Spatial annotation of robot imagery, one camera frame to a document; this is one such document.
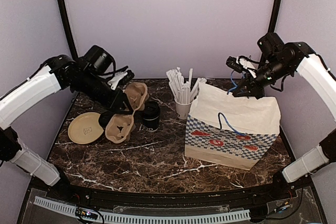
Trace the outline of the black coffee cup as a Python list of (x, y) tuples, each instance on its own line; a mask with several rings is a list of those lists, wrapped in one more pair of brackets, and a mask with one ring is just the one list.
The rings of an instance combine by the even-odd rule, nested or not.
[(99, 116), (99, 119), (98, 119), (99, 125), (103, 129), (105, 129), (113, 116), (114, 116), (114, 114), (110, 111), (105, 111), (105, 112), (101, 113), (100, 116)]
[(147, 101), (142, 112), (142, 124), (149, 132), (155, 132), (159, 127), (161, 109), (155, 101)]

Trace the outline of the checkered paper bag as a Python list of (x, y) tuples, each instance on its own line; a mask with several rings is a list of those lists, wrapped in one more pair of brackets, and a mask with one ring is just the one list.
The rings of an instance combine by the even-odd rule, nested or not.
[(234, 97), (201, 83), (185, 130), (186, 157), (251, 170), (280, 133), (280, 108), (274, 97)]

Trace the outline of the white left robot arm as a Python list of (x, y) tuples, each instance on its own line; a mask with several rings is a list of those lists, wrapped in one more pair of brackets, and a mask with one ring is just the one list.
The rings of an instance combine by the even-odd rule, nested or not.
[(66, 88), (86, 94), (111, 112), (127, 114), (133, 111), (121, 89), (111, 89), (97, 72), (85, 69), (66, 55), (47, 59), (33, 75), (1, 97), (1, 161), (15, 164), (53, 187), (63, 201), (74, 197), (67, 177), (27, 147), (11, 125), (44, 98)]

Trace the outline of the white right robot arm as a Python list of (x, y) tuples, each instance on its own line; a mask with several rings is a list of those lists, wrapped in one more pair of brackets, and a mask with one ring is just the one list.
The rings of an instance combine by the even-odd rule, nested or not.
[(269, 197), (278, 200), (288, 185), (335, 163), (335, 76), (305, 42), (260, 39), (257, 45), (265, 62), (249, 56), (226, 60), (228, 67), (243, 75), (233, 96), (258, 99), (270, 92), (279, 99), (290, 136), (302, 131), (308, 138), (293, 145), (296, 160), (276, 172), (276, 182), (268, 187)]

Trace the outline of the brown pulp cup carrier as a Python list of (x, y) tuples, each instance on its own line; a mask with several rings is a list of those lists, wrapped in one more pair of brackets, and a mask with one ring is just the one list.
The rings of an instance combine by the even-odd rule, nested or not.
[(105, 129), (106, 138), (114, 144), (129, 140), (131, 132), (135, 129), (134, 114), (144, 110), (145, 102), (149, 98), (148, 87), (143, 82), (128, 84), (123, 93), (129, 103), (126, 104), (125, 111), (112, 116)]

